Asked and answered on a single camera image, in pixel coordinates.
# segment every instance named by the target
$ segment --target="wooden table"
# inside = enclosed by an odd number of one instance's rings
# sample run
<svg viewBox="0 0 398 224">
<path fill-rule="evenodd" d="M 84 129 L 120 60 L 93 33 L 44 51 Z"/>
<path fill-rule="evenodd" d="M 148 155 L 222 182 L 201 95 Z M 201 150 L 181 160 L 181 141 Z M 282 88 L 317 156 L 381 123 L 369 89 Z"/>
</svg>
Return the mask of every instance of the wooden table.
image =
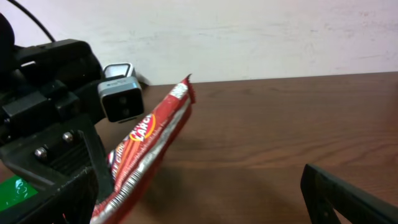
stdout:
<svg viewBox="0 0 398 224">
<path fill-rule="evenodd" d="M 150 86 L 150 111 L 172 86 Z M 313 163 L 398 205 L 398 72 L 194 84 L 197 103 L 123 223 L 310 223 Z M 133 123 L 102 121 L 107 149 Z"/>
</svg>

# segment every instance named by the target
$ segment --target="silver screw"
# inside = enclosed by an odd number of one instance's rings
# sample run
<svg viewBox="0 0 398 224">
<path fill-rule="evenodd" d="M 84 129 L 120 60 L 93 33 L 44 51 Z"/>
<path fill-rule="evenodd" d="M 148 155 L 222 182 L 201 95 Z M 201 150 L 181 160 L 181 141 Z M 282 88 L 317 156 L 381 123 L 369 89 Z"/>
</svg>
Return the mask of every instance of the silver screw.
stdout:
<svg viewBox="0 0 398 224">
<path fill-rule="evenodd" d="M 73 141 L 73 135 L 72 135 L 70 132 L 65 132 L 65 133 L 62 135 L 62 139 L 63 139 L 64 141 L 66 141 L 67 143 L 71 143 L 71 142 Z"/>
<path fill-rule="evenodd" d="M 35 150 L 35 156 L 38 159 L 46 160 L 47 159 L 47 150 L 45 150 L 45 148 L 43 148 L 43 147 L 40 147 Z"/>
</svg>

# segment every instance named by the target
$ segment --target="red wrapper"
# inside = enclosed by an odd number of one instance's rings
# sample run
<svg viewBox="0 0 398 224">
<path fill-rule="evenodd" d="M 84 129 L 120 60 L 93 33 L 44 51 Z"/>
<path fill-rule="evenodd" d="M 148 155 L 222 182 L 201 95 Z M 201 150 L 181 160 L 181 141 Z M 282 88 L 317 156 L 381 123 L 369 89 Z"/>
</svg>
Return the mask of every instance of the red wrapper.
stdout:
<svg viewBox="0 0 398 224">
<path fill-rule="evenodd" d="M 187 77 L 109 154 L 114 192 L 95 206 L 91 223 L 117 223 L 135 205 L 153 178 L 166 149 L 189 118 L 194 102 Z"/>
</svg>

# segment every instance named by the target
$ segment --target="snack package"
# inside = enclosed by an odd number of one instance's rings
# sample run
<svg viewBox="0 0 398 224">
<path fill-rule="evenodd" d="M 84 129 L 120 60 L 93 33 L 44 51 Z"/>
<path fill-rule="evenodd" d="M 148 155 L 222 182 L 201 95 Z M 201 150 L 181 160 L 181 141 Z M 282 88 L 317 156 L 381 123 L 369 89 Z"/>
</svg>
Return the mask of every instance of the snack package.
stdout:
<svg viewBox="0 0 398 224">
<path fill-rule="evenodd" d="M 189 76 L 174 86 L 108 155 L 114 192 L 95 205 L 91 224 L 118 223 L 150 184 L 165 151 L 189 118 L 195 95 Z"/>
</svg>

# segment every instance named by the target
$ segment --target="white wall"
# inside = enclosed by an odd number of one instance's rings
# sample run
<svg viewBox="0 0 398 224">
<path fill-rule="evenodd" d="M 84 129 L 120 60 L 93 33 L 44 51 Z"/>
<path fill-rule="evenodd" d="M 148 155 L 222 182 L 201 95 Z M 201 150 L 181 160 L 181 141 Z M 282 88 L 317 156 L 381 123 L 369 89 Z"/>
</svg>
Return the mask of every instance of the white wall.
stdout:
<svg viewBox="0 0 398 224">
<path fill-rule="evenodd" d="M 398 70 L 396 0 L 19 0 L 58 40 L 103 65 L 132 62 L 152 84 Z M 17 43 L 48 42 L 16 8 Z"/>
</svg>

